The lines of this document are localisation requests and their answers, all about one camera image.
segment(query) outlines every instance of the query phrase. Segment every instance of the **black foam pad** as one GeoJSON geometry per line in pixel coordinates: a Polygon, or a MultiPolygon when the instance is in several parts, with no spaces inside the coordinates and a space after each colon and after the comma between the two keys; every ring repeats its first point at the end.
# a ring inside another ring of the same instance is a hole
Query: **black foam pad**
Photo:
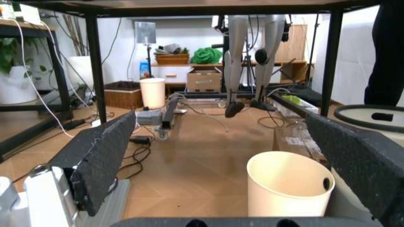
{"type": "Polygon", "coordinates": [[[384,226],[404,226],[404,148],[375,131],[309,114],[307,129],[338,174],[384,226]]]}
{"type": "Polygon", "coordinates": [[[96,215],[118,173],[129,138],[135,128],[135,113],[81,131],[50,162],[65,169],[75,201],[90,216],[96,215]]]}
{"type": "Polygon", "coordinates": [[[345,218],[134,218],[112,227],[371,227],[345,218]]]}

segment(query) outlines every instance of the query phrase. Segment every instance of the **robot leg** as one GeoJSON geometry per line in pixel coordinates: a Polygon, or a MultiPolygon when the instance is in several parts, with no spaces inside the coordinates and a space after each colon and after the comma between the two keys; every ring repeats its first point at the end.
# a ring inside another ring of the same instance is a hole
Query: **robot leg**
{"type": "Polygon", "coordinates": [[[241,78],[244,41],[247,36],[248,16],[229,16],[228,31],[230,48],[224,55],[225,85],[228,97],[228,106],[225,112],[227,118],[234,117],[244,108],[244,104],[236,102],[238,86],[241,78]]]}
{"type": "Polygon", "coordinates": [[[255,67],[256,93],[255,100],[251,101],[251,107],[266,111],[275,111],[273,107],[266,105],[263,98],[266,95],[266,87],[271,80],[275,54],[281,43],[284,26],[284,15],[267,15],[265,22],[265,48],[255,53],[255,60],[257,61],[257,66],[255,67]]]}

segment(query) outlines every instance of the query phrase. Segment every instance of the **wicker basket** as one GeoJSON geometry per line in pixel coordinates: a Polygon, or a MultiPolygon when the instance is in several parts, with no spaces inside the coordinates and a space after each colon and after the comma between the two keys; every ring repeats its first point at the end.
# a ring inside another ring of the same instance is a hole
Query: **wicker basket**
{"type": "Polygon", "coordinates": [[[161,59],[156,58],[157,64],[159,65],[187,65],[189,58],[176,58],[176,59],[161,59]]]}
{"type": "Polygon", "coordinates": [[[189,58],[189,54],[156,54],[156,59],[181,59],[189,58]]]}

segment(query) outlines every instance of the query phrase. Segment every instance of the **white plant pot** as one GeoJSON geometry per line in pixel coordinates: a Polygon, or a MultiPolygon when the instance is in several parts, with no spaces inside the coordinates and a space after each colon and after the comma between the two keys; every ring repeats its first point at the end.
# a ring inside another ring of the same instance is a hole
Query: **white plant pot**
{"type": "Polygon", "coordinates": [[[69,75],[70,82],[74,85],[84,84],[83,81],[80,79],[80,77],[77,75],[78,73],[86,82],[86,84],[92,89],[94,82],[93,82],[93,70],[91,68],[90,56],[68,57],[67,61],[69,61],[69,63],[72,65],[70,66],[70,64],[66,63],[67,74],[69,75]]]}
{"type": "Polygon", "coordinates": [[[24,73],[24,66],[12,67],[10,74],[0,72],[0,104],[26,103],[37,99],[35,89],[29,78],[24,78],[24,73]]]}

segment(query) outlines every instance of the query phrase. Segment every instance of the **green cloth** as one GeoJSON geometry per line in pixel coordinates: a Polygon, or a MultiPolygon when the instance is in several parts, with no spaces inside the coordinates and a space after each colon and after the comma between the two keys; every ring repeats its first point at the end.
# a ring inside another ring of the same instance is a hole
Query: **green cloth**
{"type": "Polygon", "coordinates": [[[191,63],[194,64],[210,64],[219,63],[219,59],[222,57],[222,52],[213,49],[211,47],[200,48],[191,58],[191,63]]]}

